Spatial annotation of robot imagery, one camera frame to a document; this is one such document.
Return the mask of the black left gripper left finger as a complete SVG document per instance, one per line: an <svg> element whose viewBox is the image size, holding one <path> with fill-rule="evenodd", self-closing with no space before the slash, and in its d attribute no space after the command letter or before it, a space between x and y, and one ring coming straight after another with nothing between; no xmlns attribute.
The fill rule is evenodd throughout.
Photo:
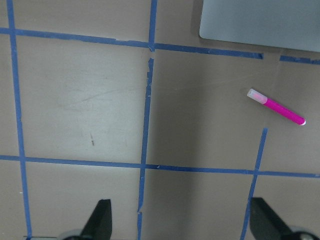
<svg viewBox="0 0 320 240"><path fill-rule="evenodd" d="M98 201L82 229L62 233L59 240L110 240L112 235L112 203L110 199Z"/></svg>

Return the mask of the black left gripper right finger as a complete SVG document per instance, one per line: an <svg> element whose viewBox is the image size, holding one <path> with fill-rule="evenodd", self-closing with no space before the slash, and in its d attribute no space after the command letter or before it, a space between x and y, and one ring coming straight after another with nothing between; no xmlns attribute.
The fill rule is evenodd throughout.
<svg viewBox="0 0 320 240"><path fill-rule="evenodd" d="M262 197L250 200L249 228L256 240L318 240L308 230L289 227Z"/></svg>

